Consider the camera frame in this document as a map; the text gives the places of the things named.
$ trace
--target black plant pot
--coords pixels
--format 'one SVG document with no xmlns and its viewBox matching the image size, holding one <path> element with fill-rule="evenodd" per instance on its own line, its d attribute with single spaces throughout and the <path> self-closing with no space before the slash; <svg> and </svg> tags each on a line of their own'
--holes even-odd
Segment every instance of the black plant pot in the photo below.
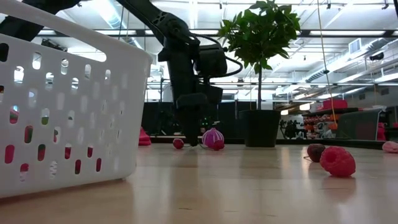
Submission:
<svg viewBox="0 0 398 224">
<path fill-rule="evenodd" d="M 241 111 L 239 120 L 247 147 L 275 147 L 280 111 Z"/>
</svg>

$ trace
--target white plastic basket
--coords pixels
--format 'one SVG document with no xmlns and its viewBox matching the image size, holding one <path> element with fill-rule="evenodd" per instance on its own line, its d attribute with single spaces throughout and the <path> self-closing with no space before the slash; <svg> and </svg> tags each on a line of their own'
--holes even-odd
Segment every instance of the white plastic basket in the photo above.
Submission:
<svg viewBox="0 0 398 224">
<path fill-rule="evenodd" d="M 105 62 L 97 62 L 0 34 L 0 44 L 9 46 L 7 60 L 0 62 L 0 198 L 129 176 L 136 166 L 149 54 L 15 0 L 1 0 L 0 13 L 57 30 L 106 54 Z M 32 64 L 37 53 L 39 69 Z M 16 67 L 24 69 L 22 83 L 14 82 L 14 75 L 21 75 Z M 47 73 L 53 74 L 51 89 Z M 19 116 L 11 124 L 14 106 Z M 43 116 L 49 117 L 46 125 Z M 29 143 L 27 126 L 33 128 Z"/>
</svg>

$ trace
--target dark red fruit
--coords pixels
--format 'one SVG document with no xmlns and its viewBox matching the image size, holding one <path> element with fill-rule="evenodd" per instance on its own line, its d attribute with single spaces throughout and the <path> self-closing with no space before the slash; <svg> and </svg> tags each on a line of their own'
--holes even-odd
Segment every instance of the dark red fruit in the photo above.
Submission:
<svg viewBox="0 0 398 224">
<path fill-rule="evenodd" d="M 184 142 L 181 139 L 174 139 L 173 146 L 176 149 L 182 149 L 182 147 L 184 147 Z"/>
<path fill-rule="evenodd" d="M 355 173 L 354 157 L 343 147 L 328 147 L 323 151 L 320 162 L 326 171 L 337 177 L 349 177 Z"/>
<path fill-rule="evenodd" d="M 214 142 L 214 145 L 213 145 L 213 149 L 214 149 L 215 151 L 219 151 L 219 150 L 224 149 L 224 141 L 223 141 L 223 140 L 217 140 L 217 141 L 215 141 L 215 142 Z"/>
<path fill-rule="evenodd" d="M 319 162 L 325 146 L 322 144 L 311 144 L 307 148 L 307 154 L 313 162 Z"/>
</svg>

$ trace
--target floor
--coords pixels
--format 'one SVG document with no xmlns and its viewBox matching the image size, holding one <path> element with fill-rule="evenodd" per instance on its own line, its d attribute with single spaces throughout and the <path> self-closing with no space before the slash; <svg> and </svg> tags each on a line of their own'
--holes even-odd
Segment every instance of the floor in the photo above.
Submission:
<svg viewBox="0 0 398 224">
<path fill-rule="evenodd" d="M 142 147 L 127 180 L 0 200 L 5 224 L 394 223 L 398 155 L 349 149 L 357 172 L 330 177 L 306 148 Z"/>
</svg>

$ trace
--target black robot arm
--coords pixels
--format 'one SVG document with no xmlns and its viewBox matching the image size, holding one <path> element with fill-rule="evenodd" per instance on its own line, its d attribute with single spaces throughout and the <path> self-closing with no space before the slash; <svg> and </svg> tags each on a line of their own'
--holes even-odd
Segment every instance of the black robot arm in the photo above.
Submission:
<svg viewBox="0 0 398 224">
<path fill-rule="evenodd" d="M 171 13 L 161 11 L 149 0 L 117 1 L 142 21 L 164 46 L 158 59 L 160 62 L 167 62 L 169 68 L 175 105 L 174 114 L 188 143 L 196 146 L 197 136 L 200 134 L 199 120 L 202 117 L 202 109 L 208 103 L 217 104 L 221 101 L 222 89 L 210 86 L 209 79 L 228 75 L 224 50 L 217 42 L 213 45 L 200 46 L 200 41 L 189 31 L 184 21 Z M 23 0 L 23 2 L 56 14 L 80 1 Z M 41 29 L 42 26 L 10 16 L 0 24 L 0 33 L 27 41 L 31 41 Z"/>
</svg>

